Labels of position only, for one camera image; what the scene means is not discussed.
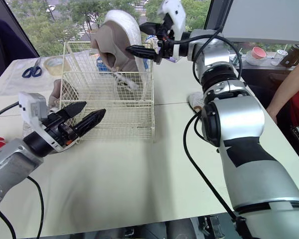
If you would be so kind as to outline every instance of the tape roll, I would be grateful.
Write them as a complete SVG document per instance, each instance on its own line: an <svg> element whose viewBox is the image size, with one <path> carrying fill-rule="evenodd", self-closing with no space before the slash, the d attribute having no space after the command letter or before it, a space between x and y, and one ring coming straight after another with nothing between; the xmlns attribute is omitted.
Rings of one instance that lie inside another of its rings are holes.
<svg viewBox="0 0 299 239"><path fill-rule="evenodd" d="M71 71L71 67L66 59L64 59L64 72ZM44 67L52 76L62 76L63 56L53 56L44 62Z"/></svg>

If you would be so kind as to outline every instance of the white cup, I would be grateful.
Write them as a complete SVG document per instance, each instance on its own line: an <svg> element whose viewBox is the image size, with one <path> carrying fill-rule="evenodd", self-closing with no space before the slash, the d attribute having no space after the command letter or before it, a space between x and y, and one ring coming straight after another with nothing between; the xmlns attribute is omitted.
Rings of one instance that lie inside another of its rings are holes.
<svg viewBox="0 0 299 239"><path fill-rule="evenodd" d="M278 66L278 64L280 63L280 61L285 57L288 56L288 52L284 51L284 50L277 50L273 60L271 61L271 64L274 66Z"/></svg>

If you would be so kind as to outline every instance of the black cable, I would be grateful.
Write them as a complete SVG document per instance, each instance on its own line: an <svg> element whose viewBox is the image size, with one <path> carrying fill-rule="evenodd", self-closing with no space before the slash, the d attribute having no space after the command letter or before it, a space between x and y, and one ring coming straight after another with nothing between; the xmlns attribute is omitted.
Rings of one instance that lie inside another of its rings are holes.
<svg viewBox="0 0 299 239"><path fill-rule="evenodd" d="M223 30L223 26L219 27L215 33L202 45L202 47L198 50L198 52L196 53L195 57L194 57L194 60L193 60L193 67L192 67L192 70L193 70L193 74L194 74L194 77L195 77L195 80L199 83L199 78L197 77L196 75L196 70L195 70L195 66L196 66L196 61L199 57L199 55L203 52L203 50L205 49L205 47L215 38L215 36L218 35L219 32L221 32Z"/></svg>
<svg viewBox="0 0 299 239"><path fill-rule="evenodd" d="M19 105L19 101L17 101L17 102L15 102L15 103L13 103L12 105L9 105L9 106L5 107L4 109L0 110L0 115L1 115L2 113L6 112L7 110L10 110L11 108L17 106L17 105Z"/></svg>
<svg viewBox="0 0 299 239"><path fill-rule="evenodd" d="M12 224L9 222L8 218L5 217L5 215L0 211L0 218L5 222L5 224L8 226L10 232L11 232L11 235L12 235L12 238L13 239L16 239L16 235L15 235L15 231L13 229L13 226Z"/></svg>
<svg viewBox="0 0 299 239"><path fill-rule="evenodd" d="M216 196L216 198L218 199L218 201L221 203L221 205L225 208L225 210L228 212L228 214L230 215L230 217L235 221L236 220L236 215L231 211L230 207L226 204L226 202L224 201L224 199L219 195L219 193L217 192L217 190L214 188L214 186L211 184L211 182L208 180L208 178L205 176L205 174L202 172L202 170L198 167L198 165L195 163L195 161L193 160L193 158L190 156L189 152L188 152L188 148L187 148L187 144L186 144L186 135L187 135L187 131L188 128L190 126L190 124L194 121L194 119L196 117L198 117L201 114L201 112L196 113L187 123L185 130L184 130L184 134L183 134L183 145L184 145L184 150L185 153L189 159L189 161L193 164L193 166L195 167L195 169L198 171L198 173L200 174L200 176L204 179L205 183L208 185L208 187L210 188L210 190L214 193L214 195Z"/></svg>
<svg viewBox="0 0 299 239"><path fill-rule="evenodd" d="M38 191L39 191L40 202L41 202L41 220L40 220L40 227L39 227L39 231L38 231L38 236L36 237L36 239L39 239L40 235L41 235L41 231L42 231L43 216L44 216L43 195L42 195L40 185L33 178L31 178L30 176L27 176L27 179L29 179L32 183L34 183L36 185L36 187L38 188Z"/></svg>
<svg viewBox="0 0 299 239"><path fill-rule="evenodd" d="M198 132L198 130L197 130L197 123L198 123L198 121L199 121L199 119L200 119L200 116L201 116L201 111L200 111L200 114L197 116L197 118L196 118L196 120L195 120L194 131L195 131L195 133L197 134L198 137L200 137L202 140L204 140L204 141L207 142L207 140L205 140L204 136L202 136L202 135Z"/></svg>
<svg viewBox="0 0 299 239"><path fill-rule="evenodd" d="M188 43L188 42L196 41L196 40L200 40L200 39L210 38L210 37L213 37L213 36L214 35L209 34L209 35L196 36L196 37L192 37L192 38L188 38L188 39L180 40L180 41L174 41L174 40L171 40L169 38L167 38L166 40L170 41L173 44L182 44L182 43ZM240 77L241 77L241 74L243 72L243 61L241 60L241 55L240 55L238 49L234 46L234 44L230 40L226 39L225 37L215 35L214 38L227 43L235 51L235 53L238 57L238 61L239 61L239 70L238 70L238 80L239 80Z"/></svg>

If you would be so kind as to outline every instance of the white wire basket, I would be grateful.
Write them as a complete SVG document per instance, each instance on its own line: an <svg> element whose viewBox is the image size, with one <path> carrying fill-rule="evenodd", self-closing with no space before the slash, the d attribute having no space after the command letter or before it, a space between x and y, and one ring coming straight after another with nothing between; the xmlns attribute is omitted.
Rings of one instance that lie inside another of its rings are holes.
<svg viewBox="0 0 299 239"><path fill-rule="evenodd" d="M81 139L136 138L154 139L154 95L152 61L146 72L104 71L97 49L89 41L66 42L63 55L63 76L60 107L86 101L84 110L71 120L79 122L90 112L106 109L100 124Z"/></svg>

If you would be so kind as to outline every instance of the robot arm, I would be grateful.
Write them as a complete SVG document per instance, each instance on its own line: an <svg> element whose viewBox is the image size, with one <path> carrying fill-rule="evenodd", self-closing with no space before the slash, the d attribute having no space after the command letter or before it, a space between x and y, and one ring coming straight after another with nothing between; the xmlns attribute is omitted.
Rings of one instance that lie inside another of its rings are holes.
<svg viewBox="0 0 299 239"><path fill-rule="evenodd" d="M165 13L163 24L140 26L141 31L157 35L159 54L139 46L127 51L157 63L170 56L186 56L193 61L207 39L191 39L215 31L184 32L183 41L175 47L179 34L173 29L183 29L184 21L178 18L185 18L173 14L182 12L179 6L178 0L164 1L158 11ZM239 214L234 221L237 232L248 239L299 239L299 189L284 167L259 144L265 123L262 107L245 82L237 79L222 41L213 39L196 64L204 93L202 133L221 155L231 204Z"/></svg>
<svg viewBox="0 0 299 239"><path fill-rule="evenodd" d="M101 122L105 109L89 113L74 126L66 124L85 105L86 102L75 102L48 115L44 96L19 94L22 117L35 131L23 140L16 138L0 148L0 202L10 188L43 163L43 157L53 150L67 149Z"/></svg>

